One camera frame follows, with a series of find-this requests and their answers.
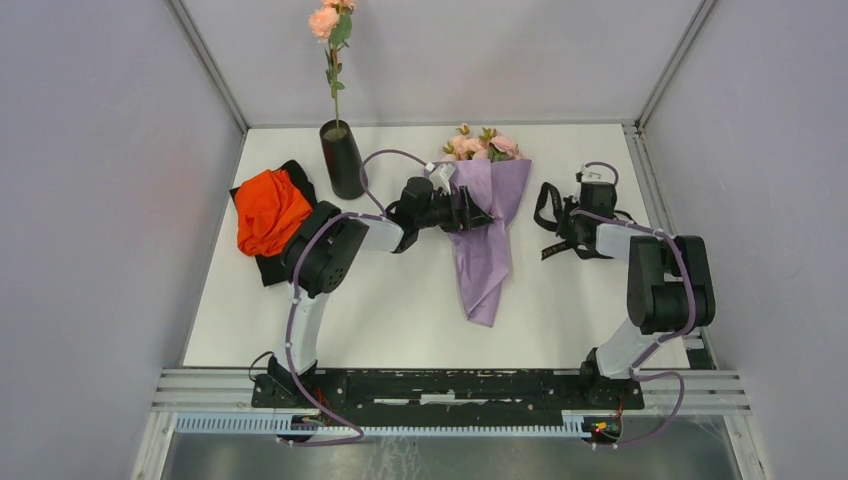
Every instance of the white table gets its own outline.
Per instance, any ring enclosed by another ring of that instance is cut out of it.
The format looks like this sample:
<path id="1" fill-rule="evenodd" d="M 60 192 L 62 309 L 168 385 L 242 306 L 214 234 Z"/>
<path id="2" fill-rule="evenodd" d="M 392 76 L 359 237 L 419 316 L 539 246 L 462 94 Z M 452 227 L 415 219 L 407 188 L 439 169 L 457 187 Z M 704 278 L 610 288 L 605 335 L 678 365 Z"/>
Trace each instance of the white table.
<path id="1" fill-rule="evenodd" d="M 438 229 L 422 231 L 402 255 L 359 252 L 344 283 L 332 293 L 318 341 L 324 367 L 356 368 L 577 368 L 626 316 L 627 267 L 614 260 L 582 261 L 573 252 L 544 262 L 540 251 L 558 240 L 533 222 L 543 181 L 575 191 L 584 162 L 615 165 L 618 208 L 647 224 L 636 176 L 619 125 L 503 126 L 533 159 L 527 191 L 510 229 L 512 275 L 504 283 L 493 328 L 465 320 L 453 253 Z M 438 160 L 451 127 L 355 128 L 363 158 L 382 148 Z M 377 213 L 363 196 L 342 201 L 332 193 L 317 129 L 260 129 L 247 136 L 234 185 L 296 159 L 319 200 L 343 210 Z M 372 190 L 384 204 L 396 200 L 420 167 L 386 155 L 369 164 Z M 284 285 L 263 287 L 253 258 L 236 248 L 232 202 L 212 256 L 184 365 L 247 366 L 277 346 L 288 303 Z M 682 343 L 660 351 L 647 366 L 688 368 Z"/>

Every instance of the wire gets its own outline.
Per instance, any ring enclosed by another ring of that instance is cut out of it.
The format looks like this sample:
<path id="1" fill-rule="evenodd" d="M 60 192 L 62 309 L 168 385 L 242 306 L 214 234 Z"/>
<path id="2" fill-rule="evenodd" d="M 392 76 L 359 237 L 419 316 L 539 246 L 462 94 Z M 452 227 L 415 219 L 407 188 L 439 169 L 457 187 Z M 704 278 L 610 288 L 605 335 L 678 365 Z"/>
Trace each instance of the wire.
<path id="1" fill-rule="evenodd" d="M 624 215 L 631 222 L 636 221 L 636 220 L 633 219 L 633 215 L 630 215 L 629 213 L 625 212 L 624 210 L 615 210 L 614 212 L 615 212 L 616 215 Z"/>
<path id="2" fill-rule="evenodd" d="M 297 263 L 295 264 L 295 267 L 294 267 L 294 275 L 292 276 L 292 284 L 294 285 L 294 300 L 292 301 L 291 307 L 289 308 L 289 320 L 286 324 L 286 340 L 285 340 L 286 363 L 288 364 L 289 373 L 291 373 L 292 380 L 294 381 L 294 384 L 297 387 L 297 389 L 306 398 L 306 400 L 309 401 L 309 403 L 311 403 L 312 405 L 314 405 L 315 408 L 317 408 L 321 413 L 323 413 L 324 415 L 326 415 L 329 418 L 332 418 L 333 420 L 336 420 L 337 422 L 341 423 L 342 425 L 353 429 L 356 432 L 356 436 L 347 437 L 347 438 L 340 438 L 340 439 L 336 439 L 336 440 L 325 440 L 325 441 L 321 441 L 321 442 L 308 442 L 308 443 L 289 442 L 289 445 L 292 445 L 292 446 L 297 446 L 297 447 L 323 447 L 323 446 L 331 446 L 331 445 L 347 445 L 347 444 L 351 444 L 351 443 L 356 443 L 356 442 L 362 440 L 363 438 L 365 438 L 365 432 L 360 427 L 356 426 L 355 424 L 353 424 L 353 422 L 347 420 L 346 418 L 343 418 L 343 417 L 333 413 L 332 410 L 330 410 L 329 408 L 324 406 L 320 401 L 316 400 L 315 397 L 313 397 L 309 393 L 309 391 L 306 390 L 306 387 L 303 386 L 303 383 L 301 383 L 300 378 L 298 378 L 298 376 L 297 376 L 297 370 L 294 366 L 294 359 L 292 358 L 292 351 L 291 351 L 292 333 L 294 332 L 294 317 L 295 317 L 295 313 L 297 311 L 297 304 L 300 303 L 300 282 L 299 282 L 300 270 L 301 270 L 301 268 L 303 268 L 304 261 L 309 256 L 309 252 L 312 250 L 312 248 L 315 246 L 315 244 L 318 243 L 318 240 L 321 238 L 321 236 L 323 236 L 324 233 L 326 233 L 327 230 L 330 229 L 330 227 L 332 227 L 338 221 L 343 220 L 345 218 L 355 218 L 355 217 L 359 217 L 359 216 L 365 216 L 365 215 L 352 213 L 352 212 L 343 212 L 343 213 L 336 215 L 335 217 L 328 220 L 327 223 L 322 225 L 321 228 L 319 228 L 318 231 L 315 233 L 315 235 L 313 235 L 312 238 L 309 239 L 309 242 L 306 243 L 306 247 L 303 249 L 303 253 L 301 253 L 300 257 L 297 259 Z"/>
<path id="3" fill-rule="evenodd" d="M 256 382 L 256 377 L 250 376 L 250 372 L 251 372 L 251 370 L 253 370 L 253 367 L 256 366 L 256 363 L 259 360 L 262 360 L 263 358 L 267 357 L 268 355 L 273 355 L 273 354 L 274 354 L 273 351 L 268 350 L 267 352 L 263 353 L 262 355 L 259 355 L 258 357 L 256 357 L 256 360 L 254 360 L 253 363 L 250 364 L 250 367 L 247 369 L 247 378 L 249 378 L 251 382 L 254 382 L 254 383 Z"/>
<path id="4" fill-rule="evenodd" d="M 607 162 L 589 162 L 589 163 L 584 164 L 585 167 L 594 167 L 595 165 L 598 165 L 599 167 L 606 167 L 606 168 L 610 169 L 610 171 L 612 171 L 613 175 L 615 175 L 615 180 L 613 180 L 612 184 L 613 184 L 613 186 L 618 185 L 618 170 L 616 170 L 615 167 L 613 167 L 612 165 L 610 165 Z"/>
<path id="5" fill-rule="evenodd" d="M 677 378 L 677 381 L 680 383 L 680 392 L 677 395 L 677 402 L 675 403 L 674 408 L 671 410 L 671 413 L 668 415 L 668 417 L 666 417 L 665 421 L 663 422 L 662 425 L 659 426 L 659 428 L 657 428 L 656 430 L 654 430 L 651 433 L 648 433 L 646 435 L 642 435 L 641 437 L 635 438 L 633 440 L 628 440 L 626 442 L 616 444 L 615 446 L 613 446 L 611 448 L 619 448 L 619 447 L 638 445 L 638 444 L 640 444 L 640 443 L 642 443 L 646 440 L 650 440 L 650 439 L 656 437 L 657 435 L 662 433 L 666 428 L 668 428 L 668 426 L 671 424 L 672 420 L 674 420 L 674 418 L 677 416 L 677 412 L 680 411 L 680 406 L 683 405 L 683 396 L 685 395 L 685 392 L 686 392 L 686 385 L 685 385 L 685 381 L 683 380 L 682 375 L 680 375 L 679 373 L 677 373 L 675 371 L 667 371 L 667 372 L 660 372 L 660 373 L 657 373 L 657 374 L 654 374 L 654 375 L 649 375 L 649 376 L 643 377 L 643 376 L 638 375 L 637 371 L 638 371 L 639 367 L 642 366 L 642 364 L 645 363 L 645 361 L 647 361 L 651 357 L 651 355 L 653 355 L 661 346 L 665 345 L 667 342 L 669 342 L 669 341 L 671 341 L 675 338 L 686 335 L 687 333 L 692 331 L 692 329 L 695 327 L 696 304 L 695 304 L 695 291 L 692 288 L 692 280 L 689 278 L 689 270 L 686 268 L 686 262 L 683 261 L 683 253 L 680 251 L 680 248 L 677 247 L 677 244 L 674 243 L 674 239 L 669 234 L 663 232 L 662 230 L 659 230 L 659 229 L 653 230 L 653 229 L 650 229 L 648 227 L 643 227 L 643 226 L 635 224 L 635 223 L 624 222 L 624 221 L 621 221 L 621 220 L 618 220 L 618 219 L 604 218 L 604 217 L 601 217 L 599 215 L 589 213 L 585 210 L 572 210 L 571 215 L 572 216 L 573 215 L 583 215 L 585 217 L 589 217 L 592 220 L 596 220 L 596 221 L 601 222 L 601 223 L 609 223 L 609 224 L 612 224 L 612 225 L 620 225 L 622 227 L 627 227 L 627 228 L 630 228 L 630 229 L 633 229 L 633 230 L 637 230 L 637 231 L 640 231 L 640 232 L 643 232 L 643 233 L 648 233 L 650 235 L 654 235 L 654 236 L 662 238 L 663 240 L 665 240 L 665 242 L 668 244 L 669 248 L 671 249 L 671 253 L 674 255 L 674 259 L 677 262 L 677 267 L 680 270 L 680 276 L 683 279 L 683 289 L 686 292 L 686 302 L 687 302 L 688 308 L 689 308 L 689 312 L 688 312 L 689 315 L 688 315 L 688 318 L 686 319 L 686 325 L 684 325 L 683 328 L 681 328 L 680 330 L 678 330 L 676 332 L 672 332 L 668 335 L 663 335 L 662 337 L 660 337 L 659 341 L 652 343 L 650 347 L 645 349 L 645 351 L 642 353 L 642 355 L 640 355 L 636 359 L 636 361 L 633 362 L 633 365 L 630 367 L 630 378 L 632 378 L 633 380 L 640 382 L 640 383 L 641 382 L 648 382 L 648 381 L 651 381 L 651 380 L 656 380 L 656 379 L 659 379 L 659 378 L 665 378 L 665 377 L 675 377 L 675 378 Z"/>
<path id="6" fill-rule="evenodd" d="M 322 442 L 309 442 L 309 443 L 289 442 L 289 445 L 298 446 L 298 447 L 322 447 L 322 446 L 331 446 L 331 445 L 347 445 L 347 444 L 351 444 L 351 443 L 356 443 L 356 442 L 362 440 L 363 438 L 365 438 L 365 432 L 360 427 L 356 426 L 353 422 L 351 422 L 351 421 L 337 415 L 336 413 L 334 413 L 331 408 L 325 406 L 322 401 L 316 400 L 315 397 L 313 397 L 309 393 L 309 391 L 306 390 L 306 387 L 303 386 L 303 383 L 301 383 L 300 378 L 298 378 L 298 376 L 297 376 L 297 370 L 295 369 L 295 366 L 294 366 L 294 359 L 292 358 L 292 352 L 291 352 L 291 344 L 292 343 L 291 343 L 291 340 L 292 340 L 292 333 L 294 332 L 294 318 L 295 318 L 295 313 L 297 312 L 297 304 L 300 302 L 300 281 L 299 281 L 300 280 L 300 270 L 301 270 L 301 268 L 303 268 L 303 263 L 306 260 L 306 258 L 309 256 L 309 252 L 312 251 L 313 247 L 315 247 L 315 244 L 318 243 L 320 238 L 330 229 L 330 227 L 332 227 L 338 221 L 343 220 L 345 218 L 357 218 L 357 217 L 359 217 L 359 218 L 368 218 L 368 219 L 371 219 L 371 220 L 383 220 L 383 219 L 386 218 L 386 209 L 383 208 L 383 204 L 381 204 L 380 201 L 377 200 L 377 197 L 375 197 L 374 194 L 372 194 L 371 191 L 368 189 L 368 175 L 365 173 L 365 166 L 372 159 L 374 159 L 378 155 L 382 155 L 384 153 L 395 153 L 395 154 L 398 154 L 398 155 L 403 155 L 405 157 L 411 158 L 412 160 L 415 160 L 416 162 L 420 163 L 423 166 L 427 166 L 427 163 L 424 162 L 423 160 L 421 160 L 420 158 L 418 158 L 418 157 L 416 157 L 416 156 L 414 156 L 410 153 L 404 152 L 402 150 L 396 150 L 396 149 L 392 149 L 392 148 L 377 150 L 376 152 L 372 153 L 371 155 L 368 155 L 368 157 L 365 159 L 365 161 L 362 162 L 362 167 L 359 169 L 359 181 L 362 183 L 362 188 L 365 190 L 365 193 L 368 195 L 368 198 L 370 198 L 371 201 L 373 201 L 374 204 L 377 205 L 377 208 L 380 209 L 380 213 L 382 214 L 382 216 L 369 215 L 369 214 L 366 214 L 366 213 L 343 212 L 343 213 L 340 213 L 340 214 L 336 215 L 335 217 L 331 218 L 330 220 L 328 220 L 327 223 L 322 225 L 321 228 L 319 228 L 318 231 L 315 232 L 315 235 L 313 235 L 312 238 L 309 239 L 309 242 L 306 243 L 306 247 L 303 249 L 303 252 L 298 257 L 297 263 L 295 264 L 295 267 L 294 267 L 294 274 L 292 275 L 292 282 L 291 282 L 292 285 L 294 285 L 294 300 L 292 301 L 291 307 L 289 308 L 289 318 L 288 318 L 288 322 L 286 324 L 286 337 L 285 337 L 286 363 L 289 367 L 288 370 L 289 370 L 289 373 L 291 373 L 292 380 L 294 381 L 295 386 L 300 391 L 300 393 L 306 398 L 306 400 L 309 401 L 309 403 L 314 405 L 322 414 L 324 414 L 328 417 L 327 423 L 330 422 L 330 419 L 335 420 L 335 421 L 341 423 L 342 425 L 353 429 L 356 432 L 356 436 L 348 437 L 348 438 L 341 438 L 341 439 L 337 439 L 337 440 L 326 440 L 326 441 L 322 441 Z M 318 396 L 321 398 L 321 400 L 326 400 L 324 398 L 324 395 L 320 392 L 320 390 L 317 393 L 318 393 Z"/>
<path id="7" fill-rule="evenodd" d="M 368 174 L 365 173 L 365 165 L 368 165 L 368 162 L 370 162 L 371 160 L 373 160 L 375 157 L 377 157 L 379 155 L 383 155 L 384 153 L 395 153 L 395 154 L 398 154 L 398 155 L 403 155 L 404 157 L 411 158 L 412 160 L 415 160 L 416 162 L 420 163 L 421 165 L 423 165 L 425 167 L 427 166 L 427 162 L 425 162 L 424 160 L 421 160 L 420 158 L 416 157 L 415 155 L 413 155 L 411 153 L 404 152 L 403 150 L 396 150 L 394 148 L 386 148 L 386 149 L 383 149 L 383 150 L 377 150 L 376 152 L 372 153 L 371 155 L 368 155 L 368 157 L 365 159 L 365 161 L 362 162 L 362 168 L 359 169 L 359 181 L 362 183 L 362 188 L 365 190 L 365 194 L 368 195 L 368 198 L 370 198 L 371 201 L 374 202 L 375 205 L 377 205 L 377 208 L 380 209 L 380 214 L 385 217 L 386 216 L 386 209 L 383 208 L 383 204 L 380 203 L 380 201 L 377 200 L 377 197 L 375 197 L 374 194 L 371 193 L 371 190 L 368 189 Z"/>
<path id="8" fill-rule="evenodd" d="M 615 412 L 613 420 L 621 420 L 621 414 L 624 413 L 624 395 L 618 396 L 618 410 Z"/>

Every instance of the metal floor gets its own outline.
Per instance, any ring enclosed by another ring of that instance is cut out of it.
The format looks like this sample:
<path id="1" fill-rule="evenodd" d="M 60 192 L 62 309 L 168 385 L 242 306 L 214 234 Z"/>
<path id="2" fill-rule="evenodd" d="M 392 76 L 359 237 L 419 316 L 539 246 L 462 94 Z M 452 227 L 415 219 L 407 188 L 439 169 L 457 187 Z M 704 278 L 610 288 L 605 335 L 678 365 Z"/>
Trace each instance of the metal floor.
<path id="1" fill-rule="evenodd" d="M 661 419 L 630 418 L 624 439 Z M 593 452 L 574 439 L 372 438 L 357 445 L 291 448 L 264 435 L 175 434 L 162 478 L 322 480 L 738 479 L 724 421 L 678 418 L 659 437 Z"/>

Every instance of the flower bouquet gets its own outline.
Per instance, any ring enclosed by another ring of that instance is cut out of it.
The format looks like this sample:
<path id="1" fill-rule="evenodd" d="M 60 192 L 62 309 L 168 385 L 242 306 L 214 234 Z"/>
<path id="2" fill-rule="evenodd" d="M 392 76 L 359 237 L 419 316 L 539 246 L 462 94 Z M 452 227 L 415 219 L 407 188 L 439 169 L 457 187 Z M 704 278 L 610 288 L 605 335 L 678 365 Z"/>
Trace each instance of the flower bouquet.
<path id="1" fill-rule="evenodd" d="M 531 161 L 518 144 L 494 128 L 474 136 L 468 124 L 443 147 L 443 160 L 457 161 L 451 179 L 465 185 L 477 205 L 495 222 L 483 228 L 450 234 L 456 276 L 466 318 L 491 327 L 501 298 L 501 286 L 512 268 L 507 229 L 518 212 Z"/>

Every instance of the gray wall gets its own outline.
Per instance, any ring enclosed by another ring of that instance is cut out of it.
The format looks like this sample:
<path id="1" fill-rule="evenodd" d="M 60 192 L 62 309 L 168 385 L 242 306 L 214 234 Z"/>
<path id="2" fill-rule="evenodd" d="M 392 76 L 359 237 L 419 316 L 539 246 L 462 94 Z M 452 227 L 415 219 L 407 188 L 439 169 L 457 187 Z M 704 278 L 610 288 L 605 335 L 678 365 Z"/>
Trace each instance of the gray wall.
<path id="1" fill-rule="evenodd" d="M 238 142 L 164 2 L 3 2 L 0 477 L 129 475 Z"/>
<path id="2" fill-rule="evenodd" d="M 724 1 L 648 125 L 778 478 L 845 478 L 848 2 Z"/>
<path id="3" fill-rule="evenodd" d="M 307 24 L 320 0 L 185 3 L 248 122 L 333 116 Z M 632 120 L 698 3 L 360 0 L 341 113 L 368 124 Z"/>

